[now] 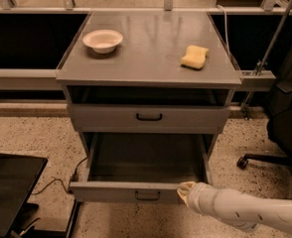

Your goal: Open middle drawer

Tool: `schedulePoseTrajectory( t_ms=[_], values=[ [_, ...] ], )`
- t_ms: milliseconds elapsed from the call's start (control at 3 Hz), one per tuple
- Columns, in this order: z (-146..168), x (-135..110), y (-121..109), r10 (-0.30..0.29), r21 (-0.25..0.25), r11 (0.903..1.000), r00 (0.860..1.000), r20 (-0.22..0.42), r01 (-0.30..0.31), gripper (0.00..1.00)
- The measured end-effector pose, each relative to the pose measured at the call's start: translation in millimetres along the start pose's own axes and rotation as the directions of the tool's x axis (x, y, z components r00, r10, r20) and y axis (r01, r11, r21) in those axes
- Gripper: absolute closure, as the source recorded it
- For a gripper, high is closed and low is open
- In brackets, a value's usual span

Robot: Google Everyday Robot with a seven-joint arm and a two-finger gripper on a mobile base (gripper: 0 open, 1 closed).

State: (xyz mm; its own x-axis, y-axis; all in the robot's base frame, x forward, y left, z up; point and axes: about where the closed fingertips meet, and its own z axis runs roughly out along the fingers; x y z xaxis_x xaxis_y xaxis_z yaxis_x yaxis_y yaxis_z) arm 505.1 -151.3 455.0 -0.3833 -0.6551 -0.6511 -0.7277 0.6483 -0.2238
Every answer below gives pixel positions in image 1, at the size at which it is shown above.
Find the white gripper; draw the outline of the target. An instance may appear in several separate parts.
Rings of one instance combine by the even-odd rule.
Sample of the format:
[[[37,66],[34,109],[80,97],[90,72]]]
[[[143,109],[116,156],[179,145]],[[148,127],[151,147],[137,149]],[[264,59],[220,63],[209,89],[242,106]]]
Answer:
[[[181,182],[177,194],[196,213],[216,215],[214,204],[218,190],[211,185],[194,181]]]

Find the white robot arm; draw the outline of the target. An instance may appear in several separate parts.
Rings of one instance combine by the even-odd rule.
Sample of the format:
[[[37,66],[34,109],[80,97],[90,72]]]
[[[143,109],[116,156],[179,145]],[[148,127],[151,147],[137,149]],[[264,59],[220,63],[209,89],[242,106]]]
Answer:
[[[204,182],[182,182],[177,193],[194,212],[244,232],[258,224],[292,234],[292,200],[260,198]]]

